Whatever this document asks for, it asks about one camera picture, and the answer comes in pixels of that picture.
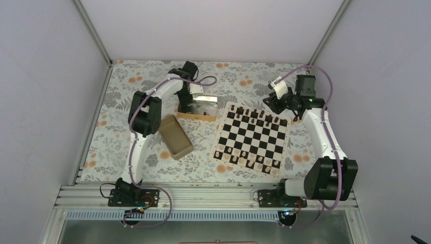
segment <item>gray floor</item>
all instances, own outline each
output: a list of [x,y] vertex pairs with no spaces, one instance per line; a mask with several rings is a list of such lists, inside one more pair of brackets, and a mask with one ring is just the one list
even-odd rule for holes
[[[309,223],[316,211],[299,213],[295,225]],[[60,243],[180,243],[208,241],[257,243],[352,243],[344,211],[326,211],[314,226],[288,230],[269,222],[176,222],[151,229],[124,228],[118,221],[66,221]]]

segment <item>gray wall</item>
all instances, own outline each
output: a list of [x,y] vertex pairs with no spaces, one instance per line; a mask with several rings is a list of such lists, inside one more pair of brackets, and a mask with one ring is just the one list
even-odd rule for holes
[[0,243],[40,241],[106,71],[72,1],[0,1]]
[[342,0],[82,0],[113,59],[307,63]]
[[430,1],[353,1],[317,61],[372,243],[431,243],[430,23]]

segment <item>table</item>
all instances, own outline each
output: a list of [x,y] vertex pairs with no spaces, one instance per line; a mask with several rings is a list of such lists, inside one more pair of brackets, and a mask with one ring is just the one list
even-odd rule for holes
[[[195,150],[176,161],[156,133],[147,150],[143,166],[143,181],[147,182],[277,182],[278,180],[219,165],[209,160],[209,152],[221,114],[228,101],[269,110],[262,103],[270,89],[268,81],[283,76],[301,64],[194,62],[199,67],[199,78],[217,77],[218,82],[205,87],[207,95],[219,100],[215,122],[178,121],[189,136]],[[123,171],[130,145],[127,118],[133,93],[148,90],[164,80],[172,68],[181,68],[183,61],[117,60],[105,94],[103,105],[91,140],[81,181],[116,181]],[[306,74],[306,70],[297,72]],[[294,88],[295,75],[287,79]],[[178,98],[172,96],[162,102],[162,118],[177,114]],[[291,111],[281,116],[293,118]],[[305,177],[315,162],[308,132],[301,121],[292,122],[288,154],[283,178]]]

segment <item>flower pattern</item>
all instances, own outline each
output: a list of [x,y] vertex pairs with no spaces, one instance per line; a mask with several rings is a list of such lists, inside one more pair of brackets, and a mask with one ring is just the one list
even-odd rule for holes
[[[194,151],[178,161],[173,160],[159,133],[149,143],[143,181],[152,182],[275,182],[274,179],[219,165],[209,159],[217,126],[227,102],[243,103],[257,109],[268,109],[262,99],[270,89],[271,78],[283,76],[301,64],[220,63],[194,62],[199,67],[199,78],[213,75],[217,84],[204,87],[205,94],[218,97],[219,110],[215,122],[178,121],[194,146]],[[116,180],[126,164],[130,145],[127,118],[133,94],[146,91],[164,80],[172,68],[180,68],[179,61],[117,60],[105,93],[91,145],[83,167],[81,180]],[[306,70],[296,72],[306,74]],[[287,78],[294,86],[295,76]],[[162,118],[176,115],[178,98],[171,96],[162,102]],[[283,116],[293,118],[291,111]],[[292,122],[283,178],[304,177],[315,162],[309,134],[299,120]]]

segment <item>beige tray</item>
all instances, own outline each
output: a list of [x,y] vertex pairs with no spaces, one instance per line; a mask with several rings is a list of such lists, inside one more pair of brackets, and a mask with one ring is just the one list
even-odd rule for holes
[[193,152],[192,142],[174,115],[162,120],[159,131],[173,159],[178,160]]

